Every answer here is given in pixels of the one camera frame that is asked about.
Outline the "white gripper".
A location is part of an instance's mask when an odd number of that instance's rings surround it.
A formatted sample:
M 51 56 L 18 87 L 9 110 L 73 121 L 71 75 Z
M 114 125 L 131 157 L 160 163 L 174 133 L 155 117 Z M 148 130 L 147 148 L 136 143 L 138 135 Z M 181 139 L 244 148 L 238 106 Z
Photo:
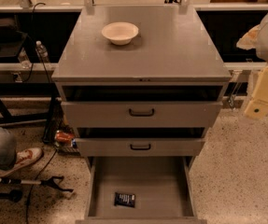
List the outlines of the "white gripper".
M 262 119 L 268 114 L 268 65 L 259 72 L 252 99 L 244 114 L 250 119 Z

